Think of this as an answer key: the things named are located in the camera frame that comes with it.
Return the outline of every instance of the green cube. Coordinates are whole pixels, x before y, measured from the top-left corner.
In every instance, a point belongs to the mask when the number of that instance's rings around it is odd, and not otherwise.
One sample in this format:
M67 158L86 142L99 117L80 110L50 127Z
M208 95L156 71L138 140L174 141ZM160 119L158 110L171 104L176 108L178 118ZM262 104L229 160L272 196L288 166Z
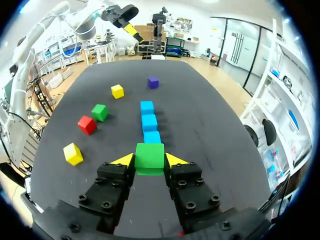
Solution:
M163 143L138 143L134 166L139 175L160 176L165 167L165 146Z
M102 104L95 105L91 111L93 119L100 122L103 122L106 119L108 112L107 106Z

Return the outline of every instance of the wooden block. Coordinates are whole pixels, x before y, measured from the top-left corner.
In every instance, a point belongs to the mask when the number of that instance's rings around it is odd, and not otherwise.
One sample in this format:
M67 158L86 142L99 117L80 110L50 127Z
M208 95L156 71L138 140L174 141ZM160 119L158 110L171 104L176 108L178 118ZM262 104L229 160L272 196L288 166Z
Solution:
M144 131L143 140L145 144L160 144L160 133L158 131Z
M139 175L162 175L165 166L165 146L162 143L138 143L134 166Z
M155 76L148 77L148 86L151 89L157 89L159 87L159 79Z
M95 121L88 116L83 116L78 122L78 126L85 134L88 135L91 135L97 127Z
M119 99L125 96L124 88L121 85L115 85L111 87L112 95L115 99Z
M94 120L103 122L106 119L109 111L106 105L97 104L92 109L91 113Z
M141 115L155 113L155 107L152 101L141 101L140 109L141 109Z
M73 166L78 165L84 161L80 149L74 144L70 143L63 148L65 160Z
M142 130L146 131L157 131L158 123L156 115L154 114L146 114L141 115L141 122L142 122Z

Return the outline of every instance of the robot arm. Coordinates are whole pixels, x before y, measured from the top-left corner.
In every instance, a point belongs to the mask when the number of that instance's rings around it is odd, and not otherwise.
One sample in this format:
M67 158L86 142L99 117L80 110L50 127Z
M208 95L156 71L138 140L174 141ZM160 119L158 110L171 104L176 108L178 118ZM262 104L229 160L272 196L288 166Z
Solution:
M11 160L11 163L18 167L23 159L27 164L33 165L36 154L34 150L38 148L39 143L30 134L30 127L24 122L31 126L33 124L26 112L28 73L35 60L35 53L31 48L51 23L56 18L65 21L81 40L89 40L96 34L95 21L100 17L104 21L110 21L117 28L125 29L141 42L143 39L129 23L137 14L138 9L133 5L120 8L107 0L89 0L83 10L70 13L68 1L63 1L30 30L13 53L12 61L18 66L18 71L13 78L9 107L0 107L0 134L3 141L3 148L0 147L0 163L9 163Z

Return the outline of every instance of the black table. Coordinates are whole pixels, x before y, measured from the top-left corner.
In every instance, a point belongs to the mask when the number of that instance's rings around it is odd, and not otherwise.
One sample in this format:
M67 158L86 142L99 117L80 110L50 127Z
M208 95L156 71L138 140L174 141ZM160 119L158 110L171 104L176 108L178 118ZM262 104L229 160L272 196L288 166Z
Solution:
M148 76L160 80L149 89ZM111 86L125 96L114 99ZM78 207L103 162L134 153L143 143L140 101L153 101L165 151L202 168L221 209L260 207L270 196L260 155L237 115L222 96L187 63L128 60L89 66L54 110L40 141L31 176L31 198L41 208L58 200ZM110 115L93 135L77 122L96 104ZM84 162L66 162L63 148L75 143ZM164 176L136 175L115 235L153 238L181 232Z

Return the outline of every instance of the ceiling light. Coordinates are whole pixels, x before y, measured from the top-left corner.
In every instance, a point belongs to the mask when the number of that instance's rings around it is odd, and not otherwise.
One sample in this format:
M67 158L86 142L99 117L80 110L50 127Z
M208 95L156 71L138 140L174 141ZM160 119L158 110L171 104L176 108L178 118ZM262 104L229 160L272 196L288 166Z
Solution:
M29 13L36 8L39 0L29 0L20 10L21 14Z
M283 21L284 24L287 24L287 23L289 23L289 22L290 22L290 18L286 18L286 19Z
M204 2L206 4L215 4L215 3L219 2L219 0L202 0L202 2Z

